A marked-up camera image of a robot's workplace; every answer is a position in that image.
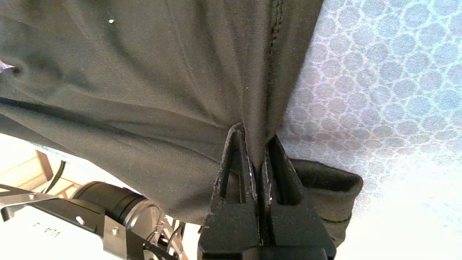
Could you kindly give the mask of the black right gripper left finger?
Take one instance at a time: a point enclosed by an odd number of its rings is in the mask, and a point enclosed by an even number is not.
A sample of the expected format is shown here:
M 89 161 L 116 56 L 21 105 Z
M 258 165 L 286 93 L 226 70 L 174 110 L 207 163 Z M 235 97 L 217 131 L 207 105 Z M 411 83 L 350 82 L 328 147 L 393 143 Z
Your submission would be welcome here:
M 199 259 L 241 259 L 259 245 L 257 194 L 244 125 L 229 129 L 198 242 Z

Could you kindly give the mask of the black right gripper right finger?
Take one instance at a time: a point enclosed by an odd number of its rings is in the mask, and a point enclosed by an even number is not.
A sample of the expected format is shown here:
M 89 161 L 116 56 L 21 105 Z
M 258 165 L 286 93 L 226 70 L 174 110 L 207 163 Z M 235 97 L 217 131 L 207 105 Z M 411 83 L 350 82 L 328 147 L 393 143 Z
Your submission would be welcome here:
M 336 247 L 277 137 L 261 169 L 261 240 L 282 258 L 333 258 Z

